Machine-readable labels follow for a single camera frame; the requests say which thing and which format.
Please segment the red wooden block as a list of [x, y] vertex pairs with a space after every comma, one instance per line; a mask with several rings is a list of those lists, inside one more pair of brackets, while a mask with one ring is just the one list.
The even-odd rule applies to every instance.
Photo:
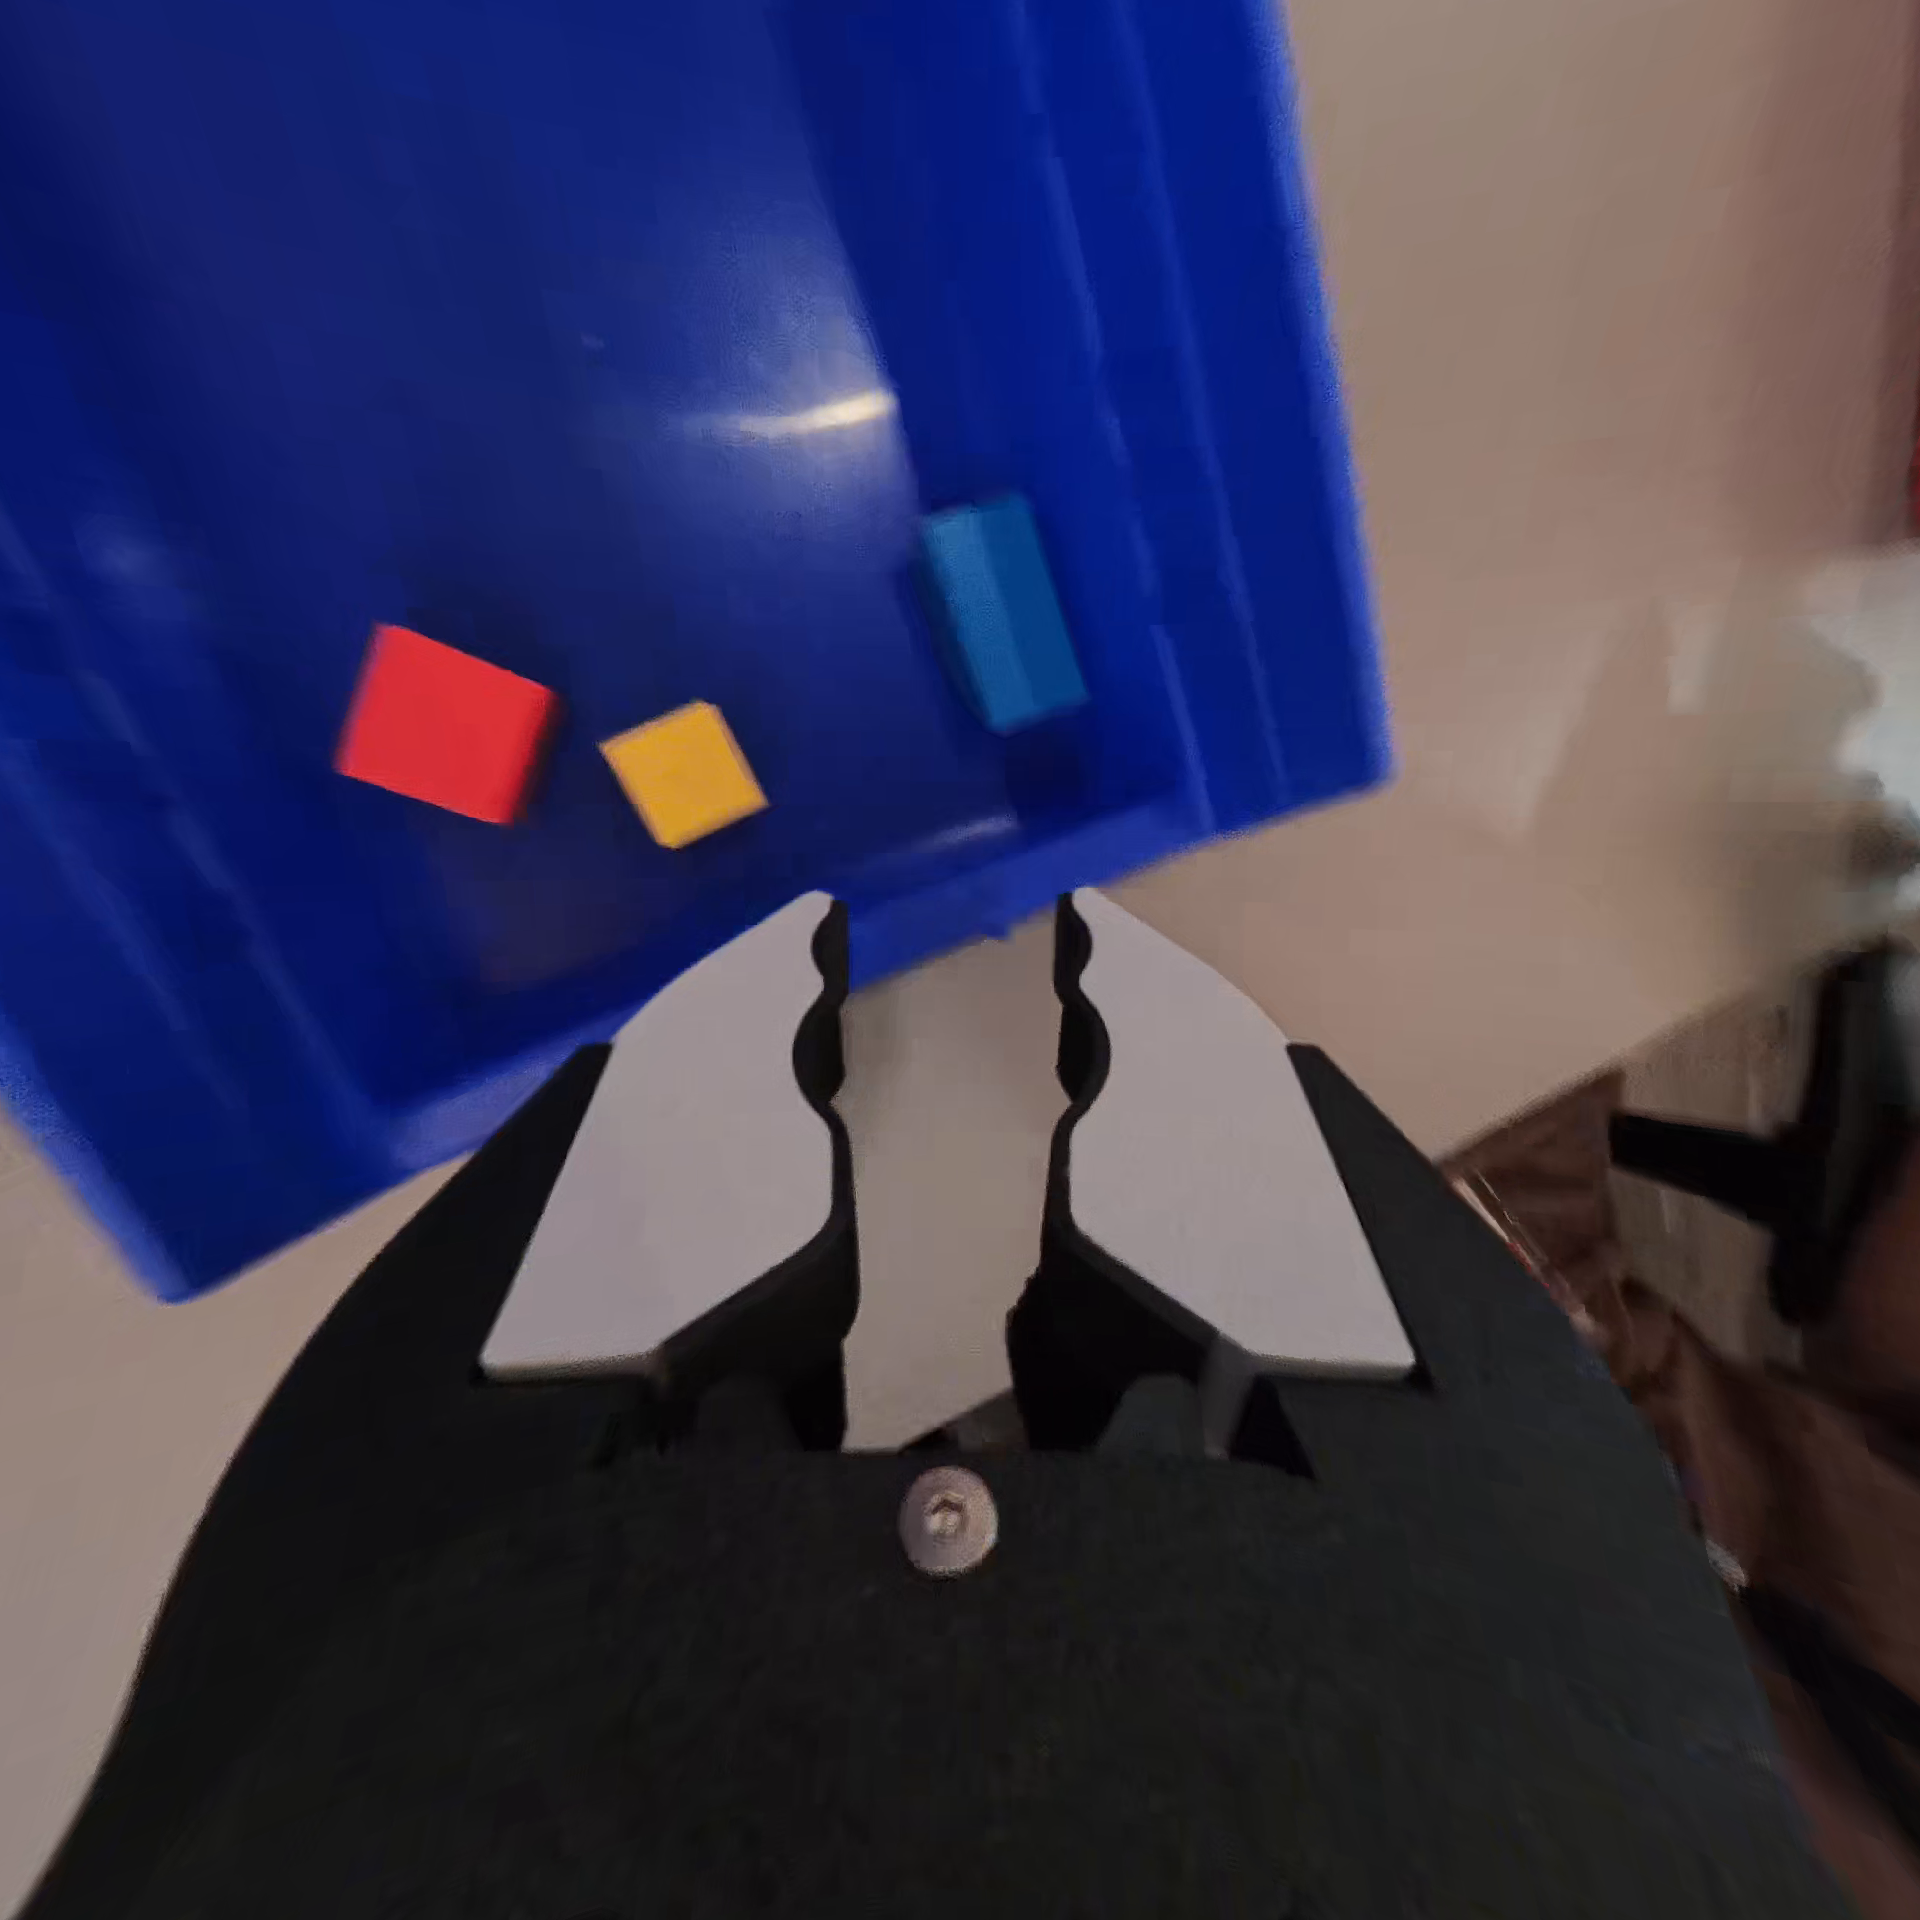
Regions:
[[414, 627], [371, 630], [332, 768], [354, 781], [490, 825], [534, 791], [563, 697]]

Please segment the yellow wooden block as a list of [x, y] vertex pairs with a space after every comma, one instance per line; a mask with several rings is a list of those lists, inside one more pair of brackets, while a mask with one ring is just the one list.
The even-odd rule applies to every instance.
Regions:
[[664, 851], [684, 851], [769, 807], [754, 766], [711, 699], [615, 732], [599, 751]]

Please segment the blue wooden block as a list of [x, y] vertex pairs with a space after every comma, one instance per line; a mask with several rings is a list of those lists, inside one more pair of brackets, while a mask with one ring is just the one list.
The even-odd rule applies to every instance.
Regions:
[[948, 675], [982, 727], [1013, 736], [1086, 705], [1043, 530], [1020, 493], [925, 516], [919, 582]]

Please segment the grey desk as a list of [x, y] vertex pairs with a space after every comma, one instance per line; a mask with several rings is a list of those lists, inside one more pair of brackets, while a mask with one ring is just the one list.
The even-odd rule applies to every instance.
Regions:
[[[1431, 1154], [1893, 909], [1917, 4], [1288, 4], [1398, 778], [1121, 904]], [[1006, 1386], [1047, 926], [848, 1007], [850, 1438]], [[229, 1456], [421, 1173], [185, 1308], [4, 1120], [4, 1913]]]

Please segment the black office chair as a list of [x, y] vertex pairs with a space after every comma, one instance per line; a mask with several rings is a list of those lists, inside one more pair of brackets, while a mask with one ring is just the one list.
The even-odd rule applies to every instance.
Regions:
[[1616, 1111], [1611, 1164], [1770, 1238], [1772, 1312], [1808, 1329], [1835, 1308], [1860, 1232], [1918, 1122], [1918, 958], [1882, 940], [1818, 978], [1804, 1087], [1774, 1132]]

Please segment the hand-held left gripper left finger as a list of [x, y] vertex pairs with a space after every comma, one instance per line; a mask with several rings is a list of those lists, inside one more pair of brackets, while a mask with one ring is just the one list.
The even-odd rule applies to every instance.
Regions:
[[859, 1313], [850, 912], [804, 891], [608, 1045], [482, 1345], [493, 1380], [648, 1380], [690, 1403], [845, 1360]]

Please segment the blue plastic bin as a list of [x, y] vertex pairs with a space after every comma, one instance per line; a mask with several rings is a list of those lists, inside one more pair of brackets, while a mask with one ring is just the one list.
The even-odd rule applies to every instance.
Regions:
[[[2, 108], [4, 1099], [159, 1299], [798, 893], [864, 985], [1389, 778], [1282, 4], [4, 4]], [[561, 695], [519, 821], [332, 768], [381, 621]], [[668, 851], [693, 701], [769, 807]]]

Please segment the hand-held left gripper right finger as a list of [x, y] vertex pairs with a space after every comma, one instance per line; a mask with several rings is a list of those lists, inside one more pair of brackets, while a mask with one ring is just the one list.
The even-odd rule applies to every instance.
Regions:
[[1009, 1313], [1023, 1412], [1117, 1412], [1176, 1380], [1245, 1412], [1264, 1380], [1420, 1375], [1291, 1042], [1105, 891], [1060, 895], [1066, 1108], [1037, 1268]]

